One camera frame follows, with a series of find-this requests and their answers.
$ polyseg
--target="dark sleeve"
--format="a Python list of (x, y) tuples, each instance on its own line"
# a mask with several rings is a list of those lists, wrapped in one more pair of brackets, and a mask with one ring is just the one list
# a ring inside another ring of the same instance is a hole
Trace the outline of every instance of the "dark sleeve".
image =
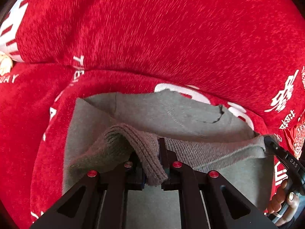
[(294, 223), (294, 217), (292, 218), (291, 221), (285, 223), (284, 225), (281, 225), (281, 226), (279, 227), (279, 229), (288, 229), (293, 223)]

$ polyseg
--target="red screw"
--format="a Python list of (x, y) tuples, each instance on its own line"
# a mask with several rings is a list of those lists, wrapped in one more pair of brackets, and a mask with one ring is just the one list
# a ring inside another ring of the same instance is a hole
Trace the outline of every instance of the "red screw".
[(175, 161), (175, 162), (173, 162), (173, 167), (180, 168), (180, 167), (182, 167), (182, 163), (180, 161)]
[(209, 172), (209, 176), (212, 178), (217, 178), (217, 177), (219, 177), (219, 173), (216, 170), (211, 170)]
[(97, 171), (96, 170), (90, 170), (87, 173), (88, 177), (95, 177), (97, 175)]

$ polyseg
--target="red blanket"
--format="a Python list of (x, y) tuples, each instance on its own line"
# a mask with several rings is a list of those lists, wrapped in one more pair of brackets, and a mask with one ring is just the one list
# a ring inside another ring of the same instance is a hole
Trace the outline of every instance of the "red blanket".
[(290, 0), (18, 0), (0, 51), (28, 64), (0, 78), (0, 199), (24, 229), (61, 196), (75, 99), (102, 92), (224, 104), (294, 152), (283, 129), (305, 108), (304, 39)]

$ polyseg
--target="triangular cutout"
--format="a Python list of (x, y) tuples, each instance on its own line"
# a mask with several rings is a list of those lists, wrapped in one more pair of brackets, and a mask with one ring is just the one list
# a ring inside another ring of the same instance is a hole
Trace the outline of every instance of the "triangular cutout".
[(237, 197), (235, 197), (226, 186), (221, 187), (222, 194), (225, 198), (226, 204), (229, 208), (233, 219), (239, 219), (250, 213), (250, 208), (243, 204)]
[(61, 213), (69, 218), (74, 218), (77, 210), (80, 206), (80, 203), (83, 199), (83, 195), (85, 194), (86, 187), (80, 187), (65, 204), (63, 204), (58, 210), (58, 213)]

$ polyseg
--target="beige object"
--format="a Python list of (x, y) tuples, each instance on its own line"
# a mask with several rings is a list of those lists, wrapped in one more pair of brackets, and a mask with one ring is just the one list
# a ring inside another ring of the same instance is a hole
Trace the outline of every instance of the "beige object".
[(13, 60), (4, 52), (0, 52), (0, 76), (11, 71), (13, 67)]

